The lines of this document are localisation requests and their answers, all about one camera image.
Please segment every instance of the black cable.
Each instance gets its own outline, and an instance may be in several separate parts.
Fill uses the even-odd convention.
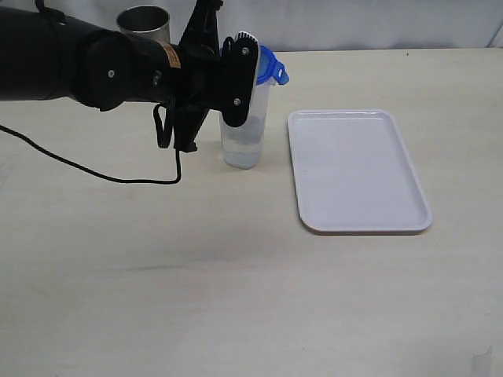
[[[182,180],[182,164],[180,162],[180,151],[175,150],[175,159],[176,159],[176,179],[173,181],[159,181],[155,179],[120,179],[120,178],[114,178],[114,177],[109,177],[108,175],[104,175],[101,173],[98,173],[94,170],[91,170],[87,167],[83,167],[82,165],[79,165],[78,163],[74,163],[73,161],[70,161],[69,159],[65,159],[64,157],[58,156],[52,152],[49,152],[47,149],[41,147],[40,145],[36,144],[33,140],[31,140],[29,137],[20,134],[19,132],[15,130],[11,130],[8,127],[2,126],[0,124],[0,131],[3,131],[9,135],[12,135],[14,137],[17,137],[18,139],[21,139],[22,141],[28,143],[31,147],[35,148],[37,151],[43,153],[46,156],[49,156],[51,159],[55,159],[61,163],[65,163],[69,165],[70,167],[74,167],[75,169],[79,169],[83,171],[84,173],[88,173],[90,175],[93,175],[97,178],[104,179],[106,181],[114,182],[114,183],[124,183],[124,184],[149,184],[149,185],[176,185]]]

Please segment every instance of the white wall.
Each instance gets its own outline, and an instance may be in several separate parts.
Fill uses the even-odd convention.
[[[195,2],[46,0],[48,6],[110,28],[129,6],[160,5],[172,15],[173,42]],[[34,9],[31,0],[2,4]],[[222,36],[247,30],[276,50],[485,47],[503,21],[503,0],[225,0],[218,20]]]

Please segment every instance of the blue bottle cap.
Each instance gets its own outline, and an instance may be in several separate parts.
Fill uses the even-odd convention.
[[[273,77],[278,84],[284,85],[290,81],[285,65],[281,63],[274,53],[265,46],[260,46],[259,76],[257,85],[268,82]]]

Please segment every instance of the orange label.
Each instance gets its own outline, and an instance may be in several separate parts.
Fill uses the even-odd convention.
[[[170,61],[170,66],[172,68],[182,68],[182,62],[180,61],[180,57],[178,56],[173,46],[170,45],[169,43],[160,41],[157,42],[159,42],[159,44],[164,48],[164,51],[166,51],[167,59]]]

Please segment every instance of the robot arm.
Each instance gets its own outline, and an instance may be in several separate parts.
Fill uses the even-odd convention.
[[[231,126],[246,120],[259,45],[227,38],[220,53],[220,0],[197,0],[178,45],[94,26],[43,0],[35,4],[37,13],[0,7],[0,101],[70,97],[103,112],[125,101],[157,103],[167,108],[181,152],[196,151],[210,109]]]

